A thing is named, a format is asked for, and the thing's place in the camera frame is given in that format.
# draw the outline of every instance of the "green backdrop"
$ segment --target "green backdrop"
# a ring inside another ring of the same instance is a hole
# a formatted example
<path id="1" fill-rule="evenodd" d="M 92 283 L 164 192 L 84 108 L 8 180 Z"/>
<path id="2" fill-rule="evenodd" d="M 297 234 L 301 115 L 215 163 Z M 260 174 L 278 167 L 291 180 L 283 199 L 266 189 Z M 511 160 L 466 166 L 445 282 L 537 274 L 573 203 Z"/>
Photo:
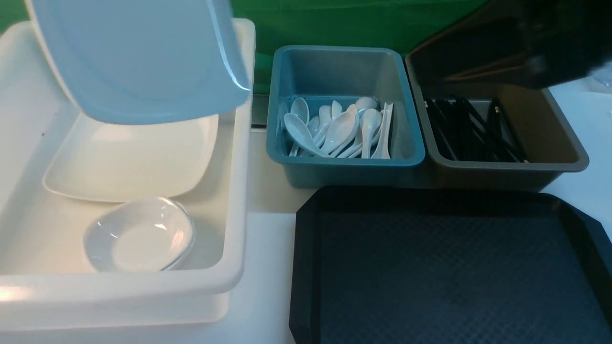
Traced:
<path id="1" fill-rule="evenodd" d="M 272 55 L 288 44 L 387 47 L 404 55 L 485 0 L 231 0 L 257 30 L 255 92 L 269 88 Z M 0 0 L 0 32 L 27 20 L 23 0 Z"/>

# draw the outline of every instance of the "white countertop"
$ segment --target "white countertop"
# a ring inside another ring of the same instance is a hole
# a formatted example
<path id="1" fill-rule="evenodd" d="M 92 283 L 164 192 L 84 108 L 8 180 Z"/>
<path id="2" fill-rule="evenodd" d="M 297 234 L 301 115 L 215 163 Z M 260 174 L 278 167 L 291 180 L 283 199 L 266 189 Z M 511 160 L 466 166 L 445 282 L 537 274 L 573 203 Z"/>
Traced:
<path id="1" fill-rule="evenodd" d="M 545 189 L 600 220 L 612 237 L 612 95 L 587 91 L 584 81 L 551 89 L 586 148 L 591 164 Z M 313 190 L 295 190 L 265 152 L 265 133 L 253 133 L 244 276 L 218 323 L 0 334 L 1 343 L 49 344 L 293 344 L 288 329 L 295 212 Z"/>

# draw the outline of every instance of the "black serving tray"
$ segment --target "black serving tray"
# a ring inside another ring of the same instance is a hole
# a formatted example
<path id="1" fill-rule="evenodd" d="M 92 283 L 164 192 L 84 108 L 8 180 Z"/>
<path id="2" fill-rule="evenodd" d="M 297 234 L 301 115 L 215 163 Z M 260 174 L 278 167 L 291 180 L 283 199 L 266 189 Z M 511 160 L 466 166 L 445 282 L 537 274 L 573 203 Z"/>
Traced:
<path id="1" fill-rule="evenodd" d="M 545 194 L 329 187 L 298 211 L 297 344 L 612 343 L 612 244 Z"/>

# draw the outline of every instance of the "teal bin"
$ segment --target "teal bin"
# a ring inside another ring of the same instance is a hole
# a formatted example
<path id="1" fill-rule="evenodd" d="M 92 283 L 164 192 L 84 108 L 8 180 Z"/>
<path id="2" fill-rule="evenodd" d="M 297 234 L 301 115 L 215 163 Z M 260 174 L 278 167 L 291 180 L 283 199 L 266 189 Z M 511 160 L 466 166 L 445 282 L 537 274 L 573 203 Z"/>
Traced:
<path id="1" fill-rule="evenodd" d="M 321 105 L 343 109 L 359 97 L 393 103 L 391 159 L 290 157 L 293 141 L 283 117 L 302 97 L 311 116 Z M 301 189 L 328 185 L 413 186 L 412 171 L 425 158 L 416 108 L 400 55 L 382 48 L 287 46 L 274 54 L 266 149 L 281 164 L 289 183 Z"/>

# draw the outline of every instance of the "plastic spoon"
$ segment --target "plastic spoon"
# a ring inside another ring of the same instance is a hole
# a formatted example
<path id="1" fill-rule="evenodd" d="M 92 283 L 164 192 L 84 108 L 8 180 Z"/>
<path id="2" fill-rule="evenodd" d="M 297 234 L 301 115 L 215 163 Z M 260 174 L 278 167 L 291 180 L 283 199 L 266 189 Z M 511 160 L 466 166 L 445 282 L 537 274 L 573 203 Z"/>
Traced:
<path id="1" fill-rule="evenodd" d="M 309 125 L 310 123 L 310 110 L 308 109 L 308 104 L 304 98 L 296 98 L 291 104 L 290 113 L 296 115 L 304 124 Z M 291 146 L 291 152 L 289 152 L 290 157 L 297 156 L 297 152 L 299 151 L 299 147 L 294 143 Z"/>
<path id="2" fill-rule="evenodd" d="M 361 117 L 361 132 L 364 141 L 361 157 L 363 159 L 370 158 L 372 136 L 376 129 L 381 126 L 382 121 L 381 114 L 376 109 L 365 110 L 363 117 Z"/>
<path id="3" fill-rule="evenodd" d="M 378 109 L 378 102 L 370 97 L 361 97 L 355 102 L 357 112 L 363 114 L 367 109 Z"/>
<path id="4" fill-rule="evenodd" d="M 342 114 L 342 105 L 336 102 L 335 100 L 332 102 L 332 121 Z"/>
<path id="5" fill-rule="evenodd" d="M 329 125 L 325 143 L 321 150 L 329 154 L 340 147 L 340 145 L 354 132 L 357 114 L 346 111 Z"/>
<path id="6" fill-rule="evenodd" d="M 337 157 L 342 150 L 344 150 L 344 148 L 346 148 L 353 140 L 357 140 L 357 133 L 359 131 L 359 119 L 355 118 L 355 124 L 353 125 L 353 130 L 351 131 L 351 134 L 348 135 L 348 137 L 344 140 L 344 142 L 342 142 L 342 144 L 340 145 L 340 147 L 336 148 L 330 155 L 332 156 L 332 158 Z"/>
<path id="7" fill-rule="evenodd" d="M 373 147 L 375 144 L 378 143 L 378 139 L 381 136 L 381 131 L 380 129 L 376 131 L 376 135 L 374 135 L 374 138 L 372 139 L 372 143 L 371 143 L 371 147 Z M 359 155 L 361 155 L 361 149 L 363 148 L 363 138 L 362 138 L 362 134 L 361 134 L 361 125 L 359 126 L 359 130 L 357 131 L 357 135 L 355 136 L 355 141 L 357 141 L 357 138 L 359 137 L 359 144 L 354 144 L 351 147 L 347 148 L 344 152 L 342 152 L 340 155 L 338 155 L 336 158 L 339 159 L 344 159 L 344 158 L 355 158 Z"/>
<path id="8" fill-rule="evenodd" d="M 329 129 L 329 125 L 332 123 L 332 107 L 329 105 L 323 105 L 319 108 L 319 130 L 317 130 L 314 136 L 314 142 L 317 147 L 321 147 L 325 142 L 325 135 Z"/>
<path id="9" fill-rule="evenodd" d="M 288 113 L 285 115 L 284 120 L 287 132 L 289 132 L 293 141 L 295 141 L 300 148 L 312 155 L 329 158 L 328 154 L 321 152 L 319 147 L 315 146 L 315 142 L 312 140 L 312 136 L 310 136 L 308 127 L 301 119 L 294 114 Z"/>
<path id="10" fill-rule="evenodd" d="M 381 138 L 372 154 L 373 159 L 391 159 L 389 155 L 389 130 L 391 129 L 391 116 L 393 115 L 393 103 L 384 104 L 383 116 L 382 116 L 382 127 L 381 127 Z"/>
<path id="11" fill-rule="evenodd" d="M 293 104 L 291 104 L 291 110 L 289 112 L 296 115 L 306 125 L 310 122 L 310 110 L 304 98 L 296 98 Z"/>
<path id="12" fill-rule="evenodd" d="M 351 104 L 351 106 L 348 107 L 348 109 L 346 109 L 346 112 L 352 113 L 357 115 L 357 113 L 359 113 L 358 109 L 357 109 L 357 105 L 355 104 Z"/>
<path id="13" fill-rule="evenodd" d="M 347 156 L 355 153 L 357 150 L 361 149 L 362 143 L 364 142 L 363 139 L 363 135 L 361 134 L 361 125 L 357 126 L 357 132 L 355 133 L 355 140 L 353 141 L 353 144 L 347 148 L 344 152 L 342 152 L 341 154 L 335 154 L 338 150 L 334 151 L 334 153 L 332 153 L 332 157 L 337 157 L 337 158 L 346 158 Z"/>
<path id="14" fill-rule="evenodd" d="M 310 122 L 308 123 L 308 131 L 310 132 L 310 136 L 315 137 L 316 133 L 319 131 L 319 117 L 315 117 L 315 118 L 310 120 Z M 304 150 L 302 150 L 299 153 L 299 155 L 301 157 L 303 157 L 303 156 L 307 156 L 307 155 L 310 155 L 310 154 L 308 154 Z"/>

